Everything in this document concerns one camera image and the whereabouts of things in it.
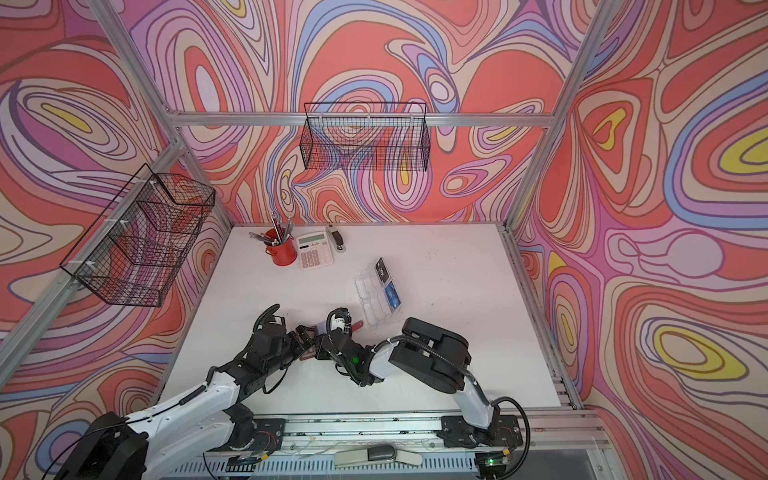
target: black card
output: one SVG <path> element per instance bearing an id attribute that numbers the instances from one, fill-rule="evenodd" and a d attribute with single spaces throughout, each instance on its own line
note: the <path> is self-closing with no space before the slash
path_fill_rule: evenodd
<path id="1" fill-rule="evenodd" d="M 381 280 L 382 283 L 387 283 L 389 280 L 389 271 L 387 271 L 386 265 L 384 265 L 383 258 L 379 258 L 379 261 L 376 262 L 376 273 L 379 274 L 379 280 Z"/>

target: calculator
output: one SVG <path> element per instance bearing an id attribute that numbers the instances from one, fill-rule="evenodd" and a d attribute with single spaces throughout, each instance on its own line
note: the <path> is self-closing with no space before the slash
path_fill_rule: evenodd
<path id="1" fill-rule="evenodd" d="M 301 270 L 312 270 L 333 263 L 331 239 L 325 230 L 296 237 L 296 245 L 299 247 Z"/>

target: red bucket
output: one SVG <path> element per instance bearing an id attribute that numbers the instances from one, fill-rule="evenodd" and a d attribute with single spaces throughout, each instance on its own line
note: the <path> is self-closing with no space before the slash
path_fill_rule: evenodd
<path id="1" fill-rule="evenodd" d="M 277 238 L 275 229 L 270 229 L 270 231 L 266 232 L 264 236 L 269 238 Z M 293 241 L 290 238 L 286 240 L 285 243 L 278 245 L 277 247 L 267 245 L 266 252 L 271 255 L 272 261 L 275 263 L 275 265 L 289 266 L 291 263 L 296 261 L 296 248 L 293 246 Z"/>

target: black wire basket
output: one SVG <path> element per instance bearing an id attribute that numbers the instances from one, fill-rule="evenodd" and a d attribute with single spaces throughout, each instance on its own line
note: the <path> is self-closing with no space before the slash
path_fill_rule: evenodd
<path id="1" fill-rule="evenodd" d="M 135 200 L 78 268 L 71 272 L 65 265 L 71 263 L 70 254 L 96 222 L 59 266 L 105 303 L 162 306 L 214 207 L 216 194 L 213 188 L 184 175 L 154 172 L 143 186 L 134 188 L 141 189 Z"/>
<path id="2" fill-rule="evenodd" d="M 429 165 L 423 102 L 313 102 L 300 150 L 306 170 L 420 170 Z"/>

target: colorful wall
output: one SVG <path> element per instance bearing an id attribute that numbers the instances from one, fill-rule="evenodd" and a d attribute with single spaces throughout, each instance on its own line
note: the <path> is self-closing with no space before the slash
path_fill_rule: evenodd
<path id="1" fill-rule="evenodd" d="M 431 111 L 552 112 L 591 2 L 125 2 L 121 18 L 176 111 L 303 111 L 425 101 Z M 303 171 L 300 127 L 184 135 L 236 223 L 501 221 L 538 128 L 432 129 L 428 171 Z"/>
<path id="2" fill-rule="evenodd" d="M 88 9 L 29 4 L 0 5 L 0 338 L 166 145 Z M 205 223 L 161 308 L 108 306 L 87 290 L 72 297 L 0 392 L 0 478 L 40 478 L 90 421 L 149 404 L 223 235 Z"/>
<path id="3" fill-rule="evenodd" d="M 768 3 L 627 0 L 515 236 L 630 478 L 768 478 Z"/>

